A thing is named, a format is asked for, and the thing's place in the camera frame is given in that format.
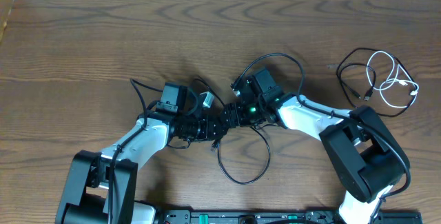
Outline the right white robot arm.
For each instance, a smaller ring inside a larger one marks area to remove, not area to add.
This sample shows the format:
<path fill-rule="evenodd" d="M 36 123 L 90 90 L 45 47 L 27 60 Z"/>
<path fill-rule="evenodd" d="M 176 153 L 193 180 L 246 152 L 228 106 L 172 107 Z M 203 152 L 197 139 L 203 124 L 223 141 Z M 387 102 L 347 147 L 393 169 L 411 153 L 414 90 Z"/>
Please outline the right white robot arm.
<path fill-rule="evenodd" d="M 409 159 L 369 106 L 339 110 L 288 93 L 230 103 L 221 119 L 229 128 L 277 123 L 319 140 L 346 189 L 338 210 L 345 223 L 373 223 L 386 198 L 409 187 Z"/>

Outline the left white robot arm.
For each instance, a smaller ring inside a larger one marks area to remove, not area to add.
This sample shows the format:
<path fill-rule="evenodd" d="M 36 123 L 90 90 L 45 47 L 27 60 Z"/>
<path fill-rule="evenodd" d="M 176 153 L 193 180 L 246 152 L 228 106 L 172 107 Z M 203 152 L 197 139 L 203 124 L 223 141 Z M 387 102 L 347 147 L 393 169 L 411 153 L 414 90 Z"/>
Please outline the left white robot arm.
<path fill-rule="evenodd" d="M 71 163 L 56 223 L 157 223 L 155 207 L 135 201 L 138 171 L 174 137 L 214 141 L 227 134 L 220 118 L 147 111 L 116 143 L 81 150 Z"/>

